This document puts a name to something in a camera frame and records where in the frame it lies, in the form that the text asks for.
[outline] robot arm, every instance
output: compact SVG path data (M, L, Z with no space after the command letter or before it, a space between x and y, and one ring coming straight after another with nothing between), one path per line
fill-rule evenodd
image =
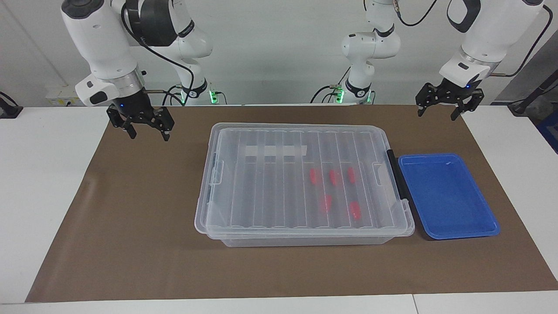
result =
M217 101L211 83L206 80L201 66L194 60L209 56L213 51L213 43L204 31L195 26L184 0L126 0L124 4L115 2L112 6L119 12L126 5L124 22L130 24L134 36L174 62L172 66L180 78L182 97L189 100L188 104ZM185 67L192 71L194 81Z
M92 72L76 85L80 99L87 106L110 102L107 114L112 125L133 139L132 123L142 123L159 130L167 141L174 120L167 108L151 106L122 22L130 24L134 37L144 45L191 69L194 75L175 66L187 97L201 100L208 83L193 58L209 55L213 47L205 33L195 28L184 0L64 0L61 10L70 36ZM121 14L127 20L122 21Z
M448 20L465 40L441 68L441 84L426 83L416 96L418 115L433 104L457 104L452 120L474 111L484 98L481 81L506 57L542 9L543 0L451 0Z
M401 47L393 23L393 0L366 0L366 7L367 21L374 30L350 34L342 44L343 54L351 63L349 76L343 82L343 102L365 102L374 76L371 60L391 58Z

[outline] cable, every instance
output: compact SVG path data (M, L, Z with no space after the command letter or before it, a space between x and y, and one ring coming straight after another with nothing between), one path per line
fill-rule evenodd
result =
M161 107L165 106L165 103L167 102L167 97L169 96L169 94L172 92L173 89L178 88L176 85L173 85L171 88L169 88L167 90L167 92L165 93L165 97L163 98L163 103L161 104Z
M326 90L326 89L328 89L328 88L330 88L329 85L326 85L326 86L320 88L320 89L314 94L314 96L312 97L312 100L310 101L310 103L314 103L314 100L316 99L316 97L318 96L318 94L320 94L322 91L324 91L324 90Z
M552 18L554 17L554 14L552 12L552 10L546 5L544 4L542 6L543 9L546 10L546 12L549 13L549 21L546 22L546 26L545 28L542 29L541 33L538 35L537 39L535 40L535 42L533 43L533 45L531 46L531 48L529 49L529 52L527 53L527 55L525 56L525 59L523 60L523 62L521 62L521 65L519 66L519 68L513 72L513 74L506 74L503 75L502 77L505 78L511 78L517 75L517 73L519 73L519 71L521 71L523 69L523 67L525 66L525 64L527 63L527 60L529 59L529 57L531 56L531 54L533 53L533 50L535 49L535 47L537 46L538 42L541 40L541 38L544 36L545 32L549 29L550 24L552 23Z
M374 98L372 98L372 104L374 104L374 102L376 101L376 91L370 91L371 93L374 93Z
M126 11L126 5L124 4L124 6L122 6L122 10L120 11L120 18L122 19L122 24L124 24L124 28L126 29L126 31L128 32L128 34L130 34L130 36L132 36L132 38L134 38L134 40L135 40L140 46L144 47L145 49L147 49L147 50L148 50L149 52L151 52L152 54L154 54L154 55L158 56L159 58L161 58L161 59L163 59L163 60L165 60L165 61L167 61L167 62L170 62L170 63L172 63L172 64L174 64L174 65L176 65L176 66L178 66L178 67L180 67L180 68L183 68L183 69L185 69L186 71L188 71L188 72L190 73L190 75L192 76L192 81L190 82L190 88L189 88L189 91L191 91L191 90L192 90L192 86L194 85L194 72L192 72L192 70L188 69L187 67L183 66L182 64L177 63L177 62L174 62L174 61L172 61L171 59L169 59L169 58L167 58L167 57L161 55L160 53L154 51L153 49L149 48L149 46L147 46L147 44L145 44L143 41L141 41L141 40L139 40L138 38L136 38L136 36L134 35L134 33L132 33L132 30L130 30L130 28L129 28L128 25L126 24L126 18L125 18L125 16L124 16L124 12L125 12L125 11ZM184 98L184 102L183 102L183 103L181 102L183 106L186 105L186 102L188 101L189 96L190 96L190 95L189 95L188 93L186 93L186 97Z
M171 105L172 105L172 100L176 99L179 103L182 104L182 106L186 105L186 103L183 103L180 98L178 98L176 95L172 94L172 93L165 93L165 97L166 96L170 96L171 97Z
M541 93L541 94L539 95L539 97L542 96L542 95L544 95L544 94L546 94L546 93L550 93L550 92L551 92L553 89L555 89L556 87L558 87L558 84L554 85L553 87L551 87L551 88L547 89L546 91L544 91L543 93ZM526 100L526 99L527 99L527 98L524 98L524 99L520 99L520 100L517 100L517 101L510 102L510 103L508 103L508 106L509 106L510 104L522 102L522 101L524 101L524 100Z
M337 83L337 85L340 85L340 84L341 84L341 82L342 82L343 79L347 76L347 74L349 73L349 71L350 71L350 67L347 69L347 71L345 71L345 74L343 74L343 76L341 77L341 79L339 80L339 82Z
M16 107L19 107L19 105L17 104L17 102L16 102L15 100L13 100L12 97L8 96L6 93L0 92L0 95L4 96L4 98L6 98L7 100L11 101L14 105L16 105Z
M558 84L556 84L556 85L554 85L553 87L547 89L544 93L541 94L541 96L544 95L544 94L546 94L546 93L550 93L550 92L551 92L553 89L555 89L557 86L558 86Z
M397 12L397 17L399 18L399 20L401 21L401 23L402 23L403 25L409 26L409 27L413 27L413 26L417 26L418 24L420 24L420 23L422 23L422 22L424 21L424 19L428 16L428 14L430 14L430 11L432 11L432 8L434 8L434 5L436 4L436 2L438 2L438 0L434 0L434 1L432 2L432 4L430 5L430 8L428 8L428 11L426 11L426 13L424 13L424 15L422 16L422 18L421 18L418 22L412 23L412 24L406 23L406 22L403 20L403 18L401 17L401 12L399 11L399 4L398 4L398 1L395 1L395 4L396 4L396 6L395 6L396 10L395 10L395 11Z
M227 95L225 95L225 93L223 93L223 92L215 92L215 95L223 95L223 98L225 98L225 104L229 104L229 102L227 101Z
M328 103L329 103L329 102L331 101L331 97L332 97L332 96L337 96L337 93L331 93L331 94L325 95L325 96L324 96L324 99L321 100L321 103L324 103L325 98L326 98L327 96L329 96L329 100L328 100Z

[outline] blue plastic tray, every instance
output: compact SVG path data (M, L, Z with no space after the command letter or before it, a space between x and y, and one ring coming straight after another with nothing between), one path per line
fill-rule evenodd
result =
M471 172L455 154L399 158L418 215L437 240L493 236L500 225Z

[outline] transparent storage box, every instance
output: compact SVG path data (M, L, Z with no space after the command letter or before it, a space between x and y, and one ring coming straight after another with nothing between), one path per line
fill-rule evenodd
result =
M415 224L373 126L219 123L195 227L227 246L382 244Z

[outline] red object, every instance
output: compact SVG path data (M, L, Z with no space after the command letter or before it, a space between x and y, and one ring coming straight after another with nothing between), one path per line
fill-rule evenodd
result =
M349 169L347 170L347 175L349 175L349 182L356 184L357 183L357 178L354 174L354 169L353 167L349 167Z
M350 213L353 215L355 220L360 220L362 218L362 213L360 212L360 205L358 202L351 202Z
M329 180L331 181L333 186L335 186L335 187L337 186L337 176L335 175L334 170L329 171Z
M318 177L316 176L316 169L314 168L310 169L310 182L313 185L316 185L318 183Z
M329 213L330 209L331 209L331 202L333 201L333 198L331 197L331 195L326 195L325 196L325 212Z

